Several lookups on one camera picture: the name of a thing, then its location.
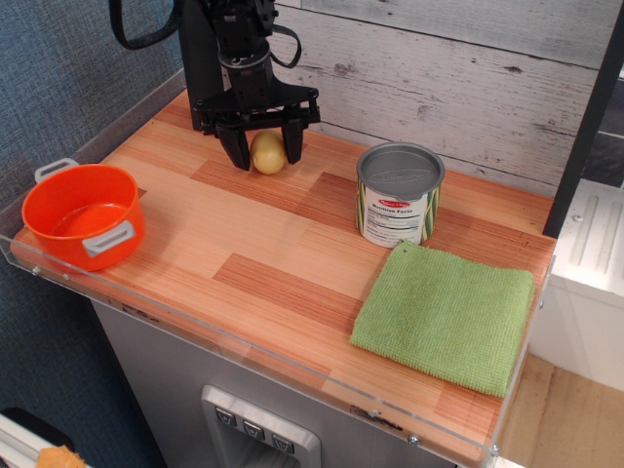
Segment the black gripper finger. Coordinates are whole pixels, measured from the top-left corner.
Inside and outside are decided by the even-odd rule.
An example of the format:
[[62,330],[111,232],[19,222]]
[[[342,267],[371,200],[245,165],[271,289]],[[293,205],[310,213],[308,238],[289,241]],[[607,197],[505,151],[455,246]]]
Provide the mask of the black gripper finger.
[[251,167],[251,153],[246,129],[241,126],[217,125],[215,132],[232,164],[240,170],[248,171]]
[[282,125],[282,139],[285,145],[287,159],[290,165],[296,164],[301,158],[302,126],[297,119],[290,120]]

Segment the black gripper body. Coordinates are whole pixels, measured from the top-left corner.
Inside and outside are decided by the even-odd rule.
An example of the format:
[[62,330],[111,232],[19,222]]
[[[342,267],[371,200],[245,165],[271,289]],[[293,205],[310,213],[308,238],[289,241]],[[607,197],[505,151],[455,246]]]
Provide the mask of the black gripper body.
[[321,121],[315,88],[287,84],[273,72],[270,57],[246,66],[225,66],[230,88],[193,101],[199,129],[214,135],[222,126],[230,130],[258,130],[280,127],[299,119],[303,127]]

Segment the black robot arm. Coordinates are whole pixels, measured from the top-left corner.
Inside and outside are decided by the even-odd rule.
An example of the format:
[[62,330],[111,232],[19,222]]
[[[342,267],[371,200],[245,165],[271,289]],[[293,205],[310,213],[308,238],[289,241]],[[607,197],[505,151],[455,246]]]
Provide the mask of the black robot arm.
[[230,88],[196,101],[201,129],[213,135],[232,164],[247,171],[251,153],[246,132],[279,128],[288,162],[301,158],[303,131],[321,120],[315,88],[286,84],[275,77],[275,63],[293,68],[301,50],[285,63],[270,49],[272,33],[293,39],[292,30],[274,23],[279,12],[273,1],[202,1],[216,42],[216,57],[227,72]]

